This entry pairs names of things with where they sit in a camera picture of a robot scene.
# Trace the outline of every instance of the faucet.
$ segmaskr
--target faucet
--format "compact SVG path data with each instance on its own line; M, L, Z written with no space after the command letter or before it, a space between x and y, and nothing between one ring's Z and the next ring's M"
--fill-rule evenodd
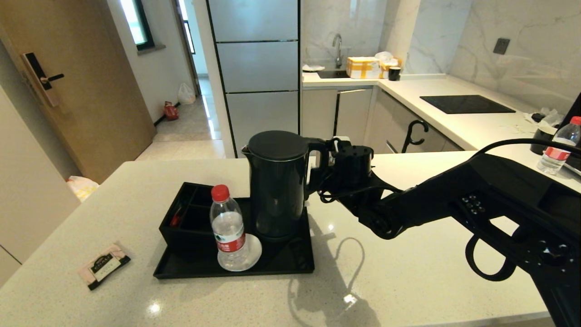
M335 68L341 68L341 64L343 63L343 56L341 55L341 34L335 34L335 38L333 38L333 47L339 40L339 46L337 47L337 58L335 58Z

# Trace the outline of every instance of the red bottle cap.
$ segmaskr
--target red bottle cap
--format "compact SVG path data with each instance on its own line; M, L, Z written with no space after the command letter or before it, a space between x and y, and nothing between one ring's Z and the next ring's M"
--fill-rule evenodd
M220 184L212 187L212 200L215 202L224 202L230 197L230 191L228 191L228 186Z
M571 123L575 125L581 125L581 116L575 116L571 118Z

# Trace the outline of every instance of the window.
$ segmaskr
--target window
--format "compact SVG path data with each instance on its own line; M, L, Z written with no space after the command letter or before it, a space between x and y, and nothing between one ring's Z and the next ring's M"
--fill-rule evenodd
M131 35L133 36L137 50L153 48L155 44L151 37L151 31L149 30L141 0L121 0L121 6L123 7L127 23L129 23L129 29L131 30Z
M186 39L188 40L189 44L189 51L191 52L192 55L195 55L196 51L193 49L193 41L191 33L189 31L188 13L185 10L185 2L184 0L178 0L178 3L180 5L180 13L182 15L182 20L184 21L184 30Z

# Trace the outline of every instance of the wall outlet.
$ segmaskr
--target wall outlet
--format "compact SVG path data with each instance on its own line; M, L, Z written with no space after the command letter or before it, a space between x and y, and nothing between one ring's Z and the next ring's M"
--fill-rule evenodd
M509 38L499 38L496 41L496 45L494 46L494 50L492 50L492 52L494 52L495 54L504 55L507 52L509 43L510 43Z

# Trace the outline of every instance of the kettle lid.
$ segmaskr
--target kettle lid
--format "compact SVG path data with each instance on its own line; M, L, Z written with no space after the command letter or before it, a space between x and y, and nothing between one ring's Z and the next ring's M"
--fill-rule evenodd
M288 161L307 154L309 144L298 134L282 130L269 130L251 137L248 141L248 150L262 159Z

